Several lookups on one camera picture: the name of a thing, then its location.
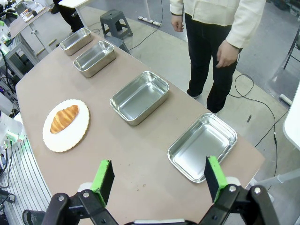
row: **plastic stool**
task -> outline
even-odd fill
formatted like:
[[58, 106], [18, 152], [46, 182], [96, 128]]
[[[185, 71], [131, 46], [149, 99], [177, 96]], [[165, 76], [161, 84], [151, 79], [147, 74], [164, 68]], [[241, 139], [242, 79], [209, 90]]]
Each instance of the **plastic stool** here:
[[127, 52], [130, 55], [130, 52], [128, 51], [126, 44], [124, 43], [123, 40], [111, 36], [107, 36], [105, 40], [109, 41], [110, 43], [114, 44], [115, 46], [119, 47], [120, 49], [122, 49], [123, 51]]
[[[107, 33], [111, 33], [113, 37], [123, 39], [126, 35], [132, 36], [133, 33], [131, 31], [131, 28], [123, 14], [122, 11], [118, 10], [110, 10], [107, 13], [104, 13], [100, 16], [100, 22], [104, 34], [104, 38], [108, 37]], [[108, 25], [108, 29], [105, 30], [104, 24]], [[123, 30], [122, 27], [127, 28], [127, 30], [123, 31], [122, 33], [119, 33], [118, 31]]]

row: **black pants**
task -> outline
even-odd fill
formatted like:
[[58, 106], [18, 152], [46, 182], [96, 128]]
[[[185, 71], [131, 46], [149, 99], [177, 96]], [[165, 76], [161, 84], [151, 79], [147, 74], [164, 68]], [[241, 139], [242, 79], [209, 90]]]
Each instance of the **black pants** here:
[[61, 0], [53, 0], [53, 3], [60, 11], [61, 16], [64, 18], [64, 20], [71, 26], [71, 29], [73, 32], [78, 31], [80, 28], [84, 27], [83, 23], [81, 22], [79, 16], [72, 17], [72, 14], [76, 12], [74, 8], [69, 8], [65, 6], [61, 6], [58, 3]]
[[218, 48], [226, 39], [231, 26], [201, 23], [192, 20], [188, 14], [185, 14], [185, 18], [188, 51], [191, 58], [191, 80], [187, 93], [192, 97], [202, 93], [212, 56], [214, 83], [207, 98], [207, 108], [217, 113], [224, 107], [237, 64], [235, 62], [228, 67], [216, 68]]

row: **plate with bread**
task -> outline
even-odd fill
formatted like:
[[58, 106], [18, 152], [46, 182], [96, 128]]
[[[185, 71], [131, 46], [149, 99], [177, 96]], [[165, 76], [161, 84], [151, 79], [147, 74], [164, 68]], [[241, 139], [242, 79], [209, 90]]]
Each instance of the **plate with bread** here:
[[90, 121], [86, 104], [70, 99], [55, 106], [46, 118], [43, 140], [52, 151], [63, 152], [80, 142]]

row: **tray rim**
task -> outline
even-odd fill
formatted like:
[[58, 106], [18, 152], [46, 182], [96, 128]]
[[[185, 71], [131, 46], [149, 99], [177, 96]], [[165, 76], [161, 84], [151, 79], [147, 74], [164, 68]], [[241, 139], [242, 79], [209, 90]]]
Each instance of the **tray rim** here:
[[94, 65], [96, 65], [98, 62], [100, 62], [102, 59], [104, 59], [104, 57], [102, 59], [100, 59], [99, 61], [95, 62], [93, 65], [91, 65], [89, 68], [87, 68], [86, 70], [81, 70], [80, 68], [77, 67], [77, 65], [75, 65], [75, 62], [78, 58], [80, 58], [82, 55], [84, 55], [85, 53], [87, 53], [89, 50], [91, 50], [94, 46], [98, 45], [99, 43], [101, 42], [106, 42], [108, 45], [112, 46], [112, 50], [107, 54], [107, 55], [110, 55], [111, 53], [114, 52], [114, 45], [110, 44], [109, 42], [107, 41], [98, 41], [95, 45], [93, 45], [91, 48], [89, 48], [88, 50], [86, 50], [84, 53], [82, 53], [80, 56], [78, 56], [74, 61], [73, 61], [73, 65], [80, 71], [80, 72], [85, 72], [85, 71], [88, 71], [90, 68], [92, 68]]
[[225, 123], [224, 121], [222, 121], [218, 116], [214, 115], [213, 113], [211, 112], [207, 112], [207, 113], [204, 113], [202, 114], [201, 116], [199, 116], [193, 123], [191, 126], [189, 126], [183, 133], [182, 135], [176, 139], [176, 141], [169, 147], [168, 149], [168, 159], [169, 161], [173, 164], [173, 166], [179, 171], [181, 172], [185, 177], [187, 177], [190, 181], [194, 182], [194, 183], [201, 183], [203, 181], [205, 181], [206, 179], [202, 179], [202, 180], [195, 180], [193, 179], [187, 172], [185, 172], [183, 169], [181, 169], [181, 167], [179, 167], [176, 163], [174, 163], [172, 160], [171, 160], [171, 157], [170, 157], [170, 151], [171, 151], [171, 148], [202, 118], [204, 118], [205, 116], [210, 116], [210, 117], [213, 117], [214, 119], [216, 119], [218, 122], [220, 122], [222, 124], [222, 126], [224, 128], [226, 128], [228, 131], [230, 131], [234, 136], [235, 136], [235, 140], [234, 140], [234, 143], [232, 144], [232, 146], [228, 149], [228, 151], [223, 155], [223, 157], [219, 160], [220, 156], [217, 158], [218, 159], [218, 162], [221, 163], [224, 158], [227, 156], [227, 154], [231, 151], [231, 149], [235, 146], [237, 140], [238, 140], [238, 134], [236, 133], [236, 131], [231, 127], [229, 126], [227, 123]]
[[154, 75], [156, 78], [158, 78], [158, 79], [160, 79], [162, 82], [164, 82], [165, 84], [166, 84], [166, 86], [167, 86], [167, 90], [165, 91], [165, 93], [161, 96], [161, 97], [159, 97], [159, 99], [156, 101], [156, 102], [158, 102], [161, 98], [163, 98], [166, 94], [168, 94], [168, 92], [169, 92], [169, 89], [170, 89], [170, 86], [169, 86], [169, 84], [168, 84], [168, 82], [167, 81], [165, 81], [164, 79], [162, 79], [160, 76], [158, 76], [157, 74], [155, 74], [155, 73], [153, 73], [153, 72], [151, 72], [151, 71], [144, 71], [144, 72], [142, 72], [140, 75], [138, 75], [135, 79], [133, 79], [132, 81], [130, 81], [128, 84], [126, 84], [123, 88], [121, 88], [117, 93], [115, 93], [112, 97], [111, 97], [111, 99], [109, 100], [109, 103], [110, 103], [110, 105], [111, 105], [111, 107], [117, 112], [117, 114], [123, 119], [123, 120], [125, 120], [125, 121], [127, 121], [127, 122], [131, 122], [131, 121], [135, 121], [136, 119], [138, 119], [140, 116], [142, 116], [152, 105], [150, 105], [147, 109], [145, 109], [141, 114], [139, 114], [137, 117], [135, 117], [134, 119], [128, 119], [127, 117], [125, 117], [122, 113], [120, 113], [120, 111], [119, 110], [117, 110], [114, 106], [113, 106], [113, 104], [112, 104], [112, 101], [113, 101], [113, 98], [116, 96], [116, 95], [118, 95], [121, 91], [123, 91], [127, 86], [129, 86], [129, 85], [131, 85], [132, 83], [134, 83], [134, 82], [136, 82], [138, 79], [141, 79], [143, 76], [145, 76], [147, 73], [151, 73], [152, 75]]
[[[88, 30], [89, 32], [88, 32], [88, 34], [86, 35], [86, 36], [89, 36], [90, 34], [91, 34], [91, 32], [92, 31], [90, 31], [89, 29], [87, 29], [87, 28], [85, 28], [85, 27], [82, 27], [82, 28], [80, 28], [79, 30], [81, 30], [81, 29], [83, 29], [83, 30]], [[81, 39], [79, 39], [79, 40], [77, 40], [76, 42], [74, 42], [72, 45], [70, 45], [68, 48], [63, 48], [61, 45], [62, 45], [62, 43], [65, 41], [65, 40], [67, 40], [69, 37], [67, 37], [66, 39], [64, 39], [62, 42], [60, 42], [60, 48], [63, 50], [63, 51], [67, 51], [67, 50], [69, 50], [74, 44], [76, 44], [76, 43], [78, 43], [79, 41], [81, 41], [83, 38], [85, 38], [86, 36], [83, 36]]]

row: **deep metal pan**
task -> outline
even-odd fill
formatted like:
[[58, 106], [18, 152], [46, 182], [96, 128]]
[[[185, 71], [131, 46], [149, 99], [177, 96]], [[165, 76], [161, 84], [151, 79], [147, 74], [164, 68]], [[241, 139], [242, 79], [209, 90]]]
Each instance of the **deep metal pan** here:
[[74, 66], [87, 78], [92, 77], [116, 58], [114, 46], [106, 41], [99, 41], [80, 55]]
[[191, 181], [205, 180], [207, 156], [225, 158], [237, 142], [236, 132], [212, 113], [200, 116], [169, 148], [171, 163]]
[[75, 52], [86, 46], [93, 40], [91, 31], [85, 27], [79, 29], [71, 36], [67, 37], [60, 43], [60, 48], [68, 55], [73, 55]]
[[168, 97], [169, 85], [152, 72], [143, 72], [116, 93], [110, 104], [130, 125], [136, 126]]

